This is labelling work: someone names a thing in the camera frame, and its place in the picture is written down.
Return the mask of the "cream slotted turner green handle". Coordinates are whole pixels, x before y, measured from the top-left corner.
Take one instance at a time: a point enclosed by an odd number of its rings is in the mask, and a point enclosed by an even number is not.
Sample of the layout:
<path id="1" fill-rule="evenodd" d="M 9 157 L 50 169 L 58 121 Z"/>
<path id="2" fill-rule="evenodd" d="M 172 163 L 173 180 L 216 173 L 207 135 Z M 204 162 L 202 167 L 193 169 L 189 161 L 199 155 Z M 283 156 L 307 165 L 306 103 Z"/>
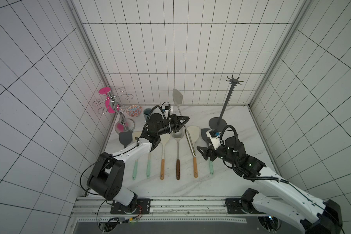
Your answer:
<path id="1" fill-rule="evenodd" d="M 151 174 L 151 153 L 148 154 L 147 169 L 146 169 L 146 178 L 149 178 Z"/>

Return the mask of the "grey spatula green handle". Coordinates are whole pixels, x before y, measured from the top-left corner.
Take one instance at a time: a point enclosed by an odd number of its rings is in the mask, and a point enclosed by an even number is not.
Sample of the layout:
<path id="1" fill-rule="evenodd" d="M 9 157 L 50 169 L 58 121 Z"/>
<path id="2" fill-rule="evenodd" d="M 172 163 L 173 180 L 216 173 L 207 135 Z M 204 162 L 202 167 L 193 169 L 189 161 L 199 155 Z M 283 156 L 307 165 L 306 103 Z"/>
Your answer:
<path id="1" fill-rule="evenodd" d="M 124 148 L 128 147 L 133 140 L 132 137 L 133 132 L 121 132 L 119 133 L 119 141 L 124 146 Z"/>

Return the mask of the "cream spatula light wooden handle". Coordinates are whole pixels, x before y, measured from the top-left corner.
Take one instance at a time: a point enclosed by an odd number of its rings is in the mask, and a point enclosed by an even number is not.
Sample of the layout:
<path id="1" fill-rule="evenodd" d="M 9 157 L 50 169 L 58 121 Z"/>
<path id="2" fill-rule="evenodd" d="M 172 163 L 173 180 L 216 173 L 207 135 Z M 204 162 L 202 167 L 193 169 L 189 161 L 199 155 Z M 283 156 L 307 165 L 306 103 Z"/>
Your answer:
<path id="1" fill-rule="evenodd" d="M 193 166 L 194 166 L 194 177 L 198 177 L 198 168 L 197 168 L 197 157 L 196 157 L 196 142 L 198 141 L 200 137 L 200 128 L 197 126 L 189 126 L 187 127 L 187 130 L 190 134 L 191 137 L 191 142 L 193 146 Z"/>

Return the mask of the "cream utensil dark wooden handle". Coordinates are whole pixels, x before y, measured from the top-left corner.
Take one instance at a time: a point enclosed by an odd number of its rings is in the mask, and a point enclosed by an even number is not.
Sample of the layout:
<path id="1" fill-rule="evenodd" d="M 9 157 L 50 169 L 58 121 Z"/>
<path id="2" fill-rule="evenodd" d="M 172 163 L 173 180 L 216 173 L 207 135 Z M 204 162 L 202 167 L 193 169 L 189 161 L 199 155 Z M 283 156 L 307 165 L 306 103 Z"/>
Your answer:
<path id="1" fill-rule="evenodd" d="M 181 129 L 177 133 L 172 133 L 172 137 L 177 142 L 177 158 L 176 158 L 176 179 L 180 180 L 180 160 L 179 160 L 179 143 L 180 140 L 183 138 L 185 132 L 184 129 Z"/>

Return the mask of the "cream spatula green handle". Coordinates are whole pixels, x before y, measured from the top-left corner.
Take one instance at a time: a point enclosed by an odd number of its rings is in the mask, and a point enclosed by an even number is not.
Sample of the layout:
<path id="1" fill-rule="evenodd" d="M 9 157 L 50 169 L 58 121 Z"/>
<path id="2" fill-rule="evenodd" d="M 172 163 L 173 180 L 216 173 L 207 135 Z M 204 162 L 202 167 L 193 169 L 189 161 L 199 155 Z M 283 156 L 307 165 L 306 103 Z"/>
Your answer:
<path id="1" fill-rule="evenodd" d="M 141 135 L 141 132 L 134 132 L 132 137 L 133 137 L 133 142 L 136 143 L 137 140 L 136 138 L 139 138 Z M 132 174 L 132 180 L 136 180 L 136 176 L 137 176 L 137 165 L 138 165 L 138 160 L 135 161 L 134 164 L 134 169 L 133 169 L 133 174 Z"/>

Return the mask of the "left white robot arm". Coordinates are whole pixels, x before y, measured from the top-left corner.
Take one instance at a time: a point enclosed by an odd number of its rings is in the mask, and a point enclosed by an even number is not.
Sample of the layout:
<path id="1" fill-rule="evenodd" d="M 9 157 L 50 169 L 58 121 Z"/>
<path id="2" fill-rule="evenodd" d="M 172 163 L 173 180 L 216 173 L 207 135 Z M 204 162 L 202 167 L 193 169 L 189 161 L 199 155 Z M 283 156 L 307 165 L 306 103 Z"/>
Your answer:
<path id="1" fill-rule="evenodd" d="M 162 107 L 156 105 L 151 109 L 142 132 L 133 144 L 113 154 L 100 154 L 91 165 L 92 171 L 87 180 L 87 187 L 107 201 L 115 201 L 133 212 L 137 207 L 137 195 L 124 187 L 125 164 L 136 161 L 141 156 L 152 152 L 161 142 L 161 135 L 177 133 L 190 120 L 187 116 L 165 115 Z"/>

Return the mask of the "cream spoon wooden handle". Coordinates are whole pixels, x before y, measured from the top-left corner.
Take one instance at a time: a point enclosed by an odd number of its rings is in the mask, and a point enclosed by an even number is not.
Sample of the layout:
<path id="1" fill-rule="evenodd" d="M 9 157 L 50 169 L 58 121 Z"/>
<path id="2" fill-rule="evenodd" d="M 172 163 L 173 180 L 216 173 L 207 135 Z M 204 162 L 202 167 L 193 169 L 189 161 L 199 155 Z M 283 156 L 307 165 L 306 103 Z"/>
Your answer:
<path id="1" fill-rule="evenodd" d="M 170 134 L 165 134 L 161 136 L 161 143 L 162 143 L 162 157 L 161 157 L 161 170 L 160 170 L 160 179 L 164 180 L 165 175 L 165 149 L 166 144 L 170 140 Z"/>

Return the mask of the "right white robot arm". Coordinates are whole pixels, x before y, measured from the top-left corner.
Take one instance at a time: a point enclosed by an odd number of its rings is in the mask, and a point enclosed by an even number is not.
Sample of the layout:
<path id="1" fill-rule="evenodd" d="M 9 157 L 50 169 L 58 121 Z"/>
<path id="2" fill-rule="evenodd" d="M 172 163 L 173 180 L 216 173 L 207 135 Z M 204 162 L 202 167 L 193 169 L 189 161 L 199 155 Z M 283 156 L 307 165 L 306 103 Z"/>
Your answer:
<path id="1" fill-rule="evenodd" d="M 304 234 L 343 233 L 341 207 L 333 200 L 323 201 L 296 187 L 266 164 L 246 153 L 244 144 L 235 137 L 226 141 L 212 140 L 209 147 L 198 146 L 205 160 L 221 159 L 231 164 L 232 170 L 241 178 L 272 190 L 282 201 L 247 189 L 240 198 L 241 209 L 250 214 L 254 211 L 273 215 Z"/>

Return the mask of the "dark grey spatula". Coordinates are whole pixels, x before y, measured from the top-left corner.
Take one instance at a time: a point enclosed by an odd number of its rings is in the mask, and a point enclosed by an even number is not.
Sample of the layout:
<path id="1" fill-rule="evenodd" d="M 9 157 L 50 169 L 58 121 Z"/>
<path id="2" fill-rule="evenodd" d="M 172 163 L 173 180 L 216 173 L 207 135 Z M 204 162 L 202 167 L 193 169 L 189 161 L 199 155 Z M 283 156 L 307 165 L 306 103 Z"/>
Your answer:
<path id="1" fill-rule="evenodd" d="M 202 128 L 201 129 L 201 137 L 202 139 L 207 143 L 207 146 L 209 147 L 211 144 L 210 139 L 207 137 L 206 133 L 209 129 L 208 128 Z M 214 168 L 213 168 L 213 162 L 209 160 L 209 168 L 210 168 L 210 174 L 214 174 Z"/>

